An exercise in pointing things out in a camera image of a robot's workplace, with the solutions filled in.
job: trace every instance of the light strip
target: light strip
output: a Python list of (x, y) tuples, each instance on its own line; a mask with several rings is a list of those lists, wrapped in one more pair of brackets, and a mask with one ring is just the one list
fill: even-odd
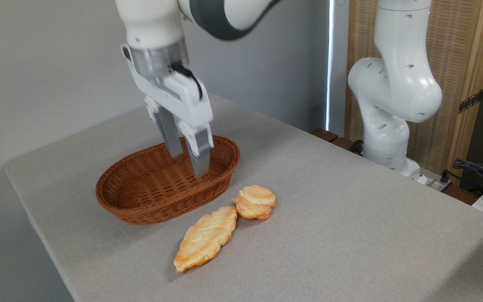
[(331, 115), (331, 69), (333, 66), (333, 31), (334, 31), (335, 1), (329, 0), (329, 49), (327, 53), (327, 97), (325, 109), (325, 129), (329, 131)]

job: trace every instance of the bread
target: bread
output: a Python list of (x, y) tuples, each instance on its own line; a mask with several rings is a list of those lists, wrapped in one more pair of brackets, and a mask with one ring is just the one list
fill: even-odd
[(215, 258), (220, 248), (229, 242), (236, 228), (236, 218), (236, 207), (229, 205), (204, 215), (190, 227), (174, 258), (176, 273), (201, 266)]
[(238, 191), (232, 199), (236, 210), (243, 218), (266, 220), (275, 207), (275, 195), (269, 189), (253, 184)]

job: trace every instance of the white wall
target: white wall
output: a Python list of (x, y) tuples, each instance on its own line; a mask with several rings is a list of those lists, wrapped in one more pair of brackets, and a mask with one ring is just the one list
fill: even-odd
[[(321, 126), (322, 6), (283, 0), (239, 42), (187, 24), (195, 74), (210, 92), (303, 130)], [(70, 300), (2, 166), (142, 105), (124, 38), (113, 0), (0, 0), (0, 301)]]

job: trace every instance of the woven screen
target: woven screen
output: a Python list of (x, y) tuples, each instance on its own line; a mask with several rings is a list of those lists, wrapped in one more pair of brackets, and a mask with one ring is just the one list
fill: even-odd
[[(478, 3), (477, 0), (434, 0), (432, 3), (427, 50), (431, 70), (443, 90), (443, 102), (427, 122), (409, 123), (408, 147), (408, 157), (432, 172), (441, 172), (446, 165), (462, 101), (472, 37), (477, 29)], [(377, 0), (351, 0), (349, 68), (363, 57), (381, 57), (374, 44), (376, 4)], [(361, 114), (349, 89), (346, 107), (345, 135), (350, 140), (362, 139)]]

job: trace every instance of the black cable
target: black cable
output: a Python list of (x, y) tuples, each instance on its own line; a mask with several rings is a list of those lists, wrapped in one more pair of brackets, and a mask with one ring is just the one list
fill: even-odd
[(457, 178), (457, 179), (459, 179), (459, 180), (461, 180), (461, 181), (463, 181), (463, 182), (465, 182), (467, 184), (470, 184), (470, 185), (472, 185), (474, 187), (479, 187), (479, 188), (482, 188), (483, 189), (483, 184), (479, 184), (479, 183), (471, 182), (470, 180), (466, 180), (466, 179), (464, 179), (464, 178), (462, 178), (460, 176), (457, 176), (456, 174), (450, 172), (449, 170), (446, 170), (446, 169), (443, 170), (443, 174), (451, 175), (454, 178)]
[(361, 153), (363, 151), (363, 144), (364, 142), (362, 140), (356, 140), (353, 145), (349, 147), (348, 151)]
[(199, 99), (203, 99), (203, 88), (201, 87), (199, 80), (197, 80), (197, 78), (193, 75), (193, 71), (184, 67), (184, 65), (182, 65), (181, 62), (172, 63), (171, 69), (173, 71), (176, 71), (177, 73), (180, 73), (180, 74), (186, 76), (186, 77), (193, 78), (193, 80), (195, 81), (195, 84), (197, 85), (197, 88), (199, 90)]

